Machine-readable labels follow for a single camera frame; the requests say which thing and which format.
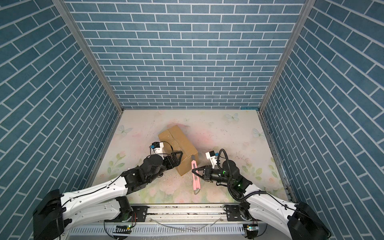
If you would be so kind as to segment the pink utility knife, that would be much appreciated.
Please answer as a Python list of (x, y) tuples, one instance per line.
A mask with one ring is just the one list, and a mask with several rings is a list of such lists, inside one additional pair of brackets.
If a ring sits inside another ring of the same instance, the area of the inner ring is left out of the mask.
[(197, 195), (201, 190), (201, 183), (200, 178), (193, 172), (194, 169), (198, 167), (197, 161), (194, 155), (191, 156), (192, 162), (192, 173), (193, 173), (193, 188), (194, 188), (194, 194)]

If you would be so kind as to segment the brown cardboard express box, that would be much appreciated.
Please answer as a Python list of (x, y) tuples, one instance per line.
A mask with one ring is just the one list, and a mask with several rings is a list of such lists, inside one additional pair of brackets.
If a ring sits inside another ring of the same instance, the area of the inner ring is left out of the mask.
[(197, 165), (199, 164), (199, 153), (197, 149), (179, 126), (175, 125), (161, 132), (158, 134), (158, 137), (161, 142), (167, 142), (164, 143), (166, 153), (170, 154), (172, 152), (170, 145), (175, 152), (183, 152), (181, 163), (176, 167), (180, 176), (183, 176), (192, 170), (193, 159), (197, 162)]

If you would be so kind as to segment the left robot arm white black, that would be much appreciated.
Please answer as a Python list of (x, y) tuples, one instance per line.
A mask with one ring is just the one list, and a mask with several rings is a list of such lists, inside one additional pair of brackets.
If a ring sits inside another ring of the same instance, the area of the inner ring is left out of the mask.
[(140, 166), (105, 183), (74, 192), (48, 192), (33, 211), (34, 239), (54, 240), (79, 225), (128, 217), (132, 208), (127, 195), (179, 166), (182, 155), (181, 151), (152, 154)]

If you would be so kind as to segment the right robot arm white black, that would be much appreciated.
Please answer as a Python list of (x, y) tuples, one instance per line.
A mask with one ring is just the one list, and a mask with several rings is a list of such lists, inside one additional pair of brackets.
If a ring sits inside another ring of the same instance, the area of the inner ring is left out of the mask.
[(221, 169), (203, 166), (192, 173), (206, 182), (225, 185), (247, 219), (263, 221), (292, 240), (328, 240), (332, 235), (308, 204), (287, 202), (263, 191), (242, 176), (231, 160), (224, 161)]

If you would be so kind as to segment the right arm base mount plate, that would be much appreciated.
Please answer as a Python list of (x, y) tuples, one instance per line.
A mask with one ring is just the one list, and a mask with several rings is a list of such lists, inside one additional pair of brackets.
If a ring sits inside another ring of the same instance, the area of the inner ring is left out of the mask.
[(254, 221), (254, 218), (242, 205), (224, 205), (223, 210), (226, 213), (228, 222)]

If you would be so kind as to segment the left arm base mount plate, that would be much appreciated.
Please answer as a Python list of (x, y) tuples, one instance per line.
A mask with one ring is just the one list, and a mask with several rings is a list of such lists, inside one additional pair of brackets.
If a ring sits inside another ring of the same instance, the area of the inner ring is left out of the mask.
[(148, 206), (132, 206), (132, 210), (123, 211), (120, 216), (120, 222), (143, 223), (146, 220)]

